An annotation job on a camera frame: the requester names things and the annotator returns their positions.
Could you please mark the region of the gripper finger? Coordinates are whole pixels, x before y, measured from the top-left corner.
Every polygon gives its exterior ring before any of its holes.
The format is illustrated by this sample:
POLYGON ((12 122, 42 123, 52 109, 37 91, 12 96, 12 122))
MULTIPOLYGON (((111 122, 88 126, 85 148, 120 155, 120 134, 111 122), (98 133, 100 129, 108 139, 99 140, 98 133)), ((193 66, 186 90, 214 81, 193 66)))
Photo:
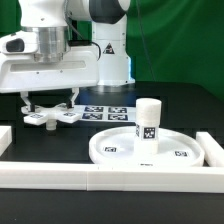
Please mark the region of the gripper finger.
POLYGON ((34 112, 35 111, 35 104, 32 103, 31 100, 29 99, 29 93, 28 92, 21 92, 20 97, 23 100, 23 102, 26 104, 27 110, 29 112, 34 112))
POLYGON ((79 95, 79 89, 78 88, 73 88, 72 89, 72 93, 69 96, 68 101, 66 102, 66 106, 68 109, 73 108, 75 105, 75 100, 77 98, 77 96, 79 95))

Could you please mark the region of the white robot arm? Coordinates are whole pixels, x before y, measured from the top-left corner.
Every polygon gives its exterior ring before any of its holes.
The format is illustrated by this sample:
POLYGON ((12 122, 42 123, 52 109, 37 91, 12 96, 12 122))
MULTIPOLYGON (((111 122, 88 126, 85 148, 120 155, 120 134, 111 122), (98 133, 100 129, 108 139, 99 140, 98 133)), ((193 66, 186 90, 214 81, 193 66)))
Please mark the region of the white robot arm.
POLYGON ((0 38, 0 93, 132 84, 126 53, 130 0, 19 0, 21 30, 0 38))

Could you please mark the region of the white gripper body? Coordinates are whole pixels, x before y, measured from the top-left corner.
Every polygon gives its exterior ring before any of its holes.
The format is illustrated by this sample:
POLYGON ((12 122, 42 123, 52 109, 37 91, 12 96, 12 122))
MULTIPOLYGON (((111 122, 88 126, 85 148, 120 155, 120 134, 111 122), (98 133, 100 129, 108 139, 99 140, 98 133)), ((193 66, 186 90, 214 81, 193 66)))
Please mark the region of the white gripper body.
POLYGON ((0 93, 95 86, 97 56, 96 46, 72 47, 57 63, 37 63, 32 54, 0 54, 0 93))

